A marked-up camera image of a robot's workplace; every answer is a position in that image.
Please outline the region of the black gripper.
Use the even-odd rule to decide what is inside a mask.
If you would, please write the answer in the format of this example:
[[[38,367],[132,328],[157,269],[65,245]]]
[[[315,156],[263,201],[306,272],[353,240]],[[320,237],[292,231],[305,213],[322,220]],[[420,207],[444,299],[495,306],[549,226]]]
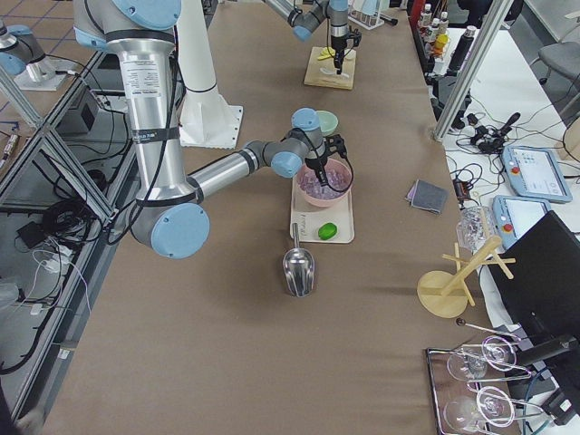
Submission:
[[[326,176],[325,165],[327,163],[327,157],[323,155],[322,157],[314,156],[313,158],[309,159],[306,158],[304,163],[307,168],[313,171],[314,176],[318,179],[321,186],[328,185],[328,178]]]
[[[346,37],[343,36],[331,36],[331,47],[335,51],[333,57],[333,65],[336,70],[336,74],[343,73],[343,56],[347,47]]]

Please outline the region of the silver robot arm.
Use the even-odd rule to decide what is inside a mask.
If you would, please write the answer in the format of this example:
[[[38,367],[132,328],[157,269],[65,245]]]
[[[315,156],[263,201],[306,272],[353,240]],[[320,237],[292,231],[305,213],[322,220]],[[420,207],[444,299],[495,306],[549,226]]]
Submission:
[[[73,12],[77,42],[118,58],[140,174],[127,229],[158,255],[182,259],[199,251],[210,230],[202,201],[258,169],[284,178],[304,165],[324,169],[327,139],[317,112],[303,108],[281,140],[253,140],[187,173],[185,146],[237,126],[216,88],[202,4],[77,1]]]
[[[309,39],[327,20],[331,47],[334,49],[333,65],[337,74],[343,72],[343,60],[350,34],[347,0],[316,1],[308,12],[290,5],[287,1],[265,0],[265,4],[286,20],[301,41]]]

